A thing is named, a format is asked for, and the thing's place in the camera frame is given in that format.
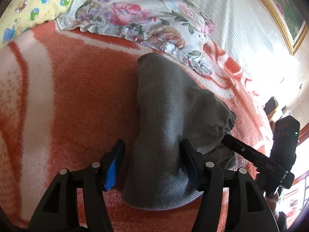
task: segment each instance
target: floral pillow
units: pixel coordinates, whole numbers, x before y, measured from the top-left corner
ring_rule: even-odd
[[[139,42],[211,75],[202,50],[214,23],[187,0],[74,0],[57,21],[62,30],[80,27]]]

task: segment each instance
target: yellow fabric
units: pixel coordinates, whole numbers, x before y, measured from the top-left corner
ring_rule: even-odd
[[[73,0],[12,0],[0,19],[0,49],[9,41],[45,21],[68,11]]]

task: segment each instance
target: framed painting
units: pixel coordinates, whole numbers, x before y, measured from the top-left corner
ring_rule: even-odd
[[[260,0],[275,20],[289,52],[294,55],[304,40],[308,26],[292,0]]]

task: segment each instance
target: orange blanket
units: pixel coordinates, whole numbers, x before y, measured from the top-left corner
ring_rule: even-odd
[[[115,231],[191,231],[200,199],[169,211],[144,211],[121,200],[128,156],[139,132],[137,59],[153,49],[125,39],[60,31],[54,21],[22,34],[0,51],[0,205],[25,227],[61,168],[77,170],[98,160],[118,138],[126,158],[118,185],[104,193]],[[216,43],[205,55],[215,64],[202,77],[184,67],[237,115],[233,135],[269,153],[272,132],[251,81]],[[254,167],[239,158],[254,175]],[[227,192],[224,192],[224,228]],[[82,195],[79,215],[84,222]]]

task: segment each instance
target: metal pin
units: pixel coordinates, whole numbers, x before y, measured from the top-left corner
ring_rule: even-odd
[[[100,165],[101,165],[100,162],[94,162],[94,163],[92,163],[91,166],[92,166],[93,168],[98,168]]]
[[[214,163],[211,161],[206,162],[206,167],[214,167]]]
[[[68,172],[68,170],[66,169],[66,168],[62,168],[62,169],[60,169],[60,171],[59,171],[59,173],[61,174],[61,175],[64,175],[64,174],[66,174]]]
[[[247,170],[243,167],[239,168],[239,172],[242,173],[242,174],[246,174],[247,173]]]

